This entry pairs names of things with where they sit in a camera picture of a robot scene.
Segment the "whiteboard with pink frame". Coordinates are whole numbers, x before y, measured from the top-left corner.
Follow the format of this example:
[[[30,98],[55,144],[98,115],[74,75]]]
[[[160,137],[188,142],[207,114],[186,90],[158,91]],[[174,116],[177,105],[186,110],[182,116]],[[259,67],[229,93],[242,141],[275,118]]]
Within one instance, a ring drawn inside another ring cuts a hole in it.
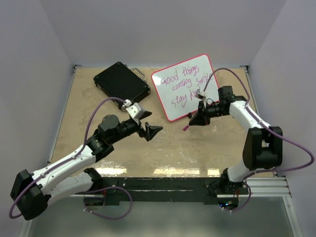
[[[202,54],[152,73],[151,79],[168,121],[197,110],[198,89],[206,92],[209,102],[219,100],[216,77],[208,81],[212,72],[209,56]]]

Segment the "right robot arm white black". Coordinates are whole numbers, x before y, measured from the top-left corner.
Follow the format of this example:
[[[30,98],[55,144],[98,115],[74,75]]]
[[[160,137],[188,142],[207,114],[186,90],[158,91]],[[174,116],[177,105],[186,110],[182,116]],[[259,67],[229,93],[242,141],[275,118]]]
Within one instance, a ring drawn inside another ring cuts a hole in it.
[[[282,163],[282,129],[270,126],[249,107],[244,96],[236,96],[231,86],[218,89],[219,101],[208,104],[206,93],[198,90],[198,109],[189,121],[190,126],[206,126],[211,118],[231,115],[247,132],[240,163],[226,168],[219,181],[208,188],[212,195],[234,194],[246,178]]]

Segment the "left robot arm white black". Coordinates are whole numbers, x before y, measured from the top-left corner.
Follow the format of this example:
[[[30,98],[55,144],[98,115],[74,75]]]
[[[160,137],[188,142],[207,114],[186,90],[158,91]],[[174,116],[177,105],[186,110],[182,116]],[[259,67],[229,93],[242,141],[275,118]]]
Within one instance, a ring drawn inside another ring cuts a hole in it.
[[[24,169],[16,175],[10,193],[13,204],[9,217],[32,220],[49,205],[72,194],[100,192],[102,178],[89,166],[108,156],[114,150],[114,143],[134,133],[150,141],[162,129],[148,123],[142,125],[132,117],[125,121],[116,115],[103,117],[93,135],[75,151],[47,167],[33,172]]]

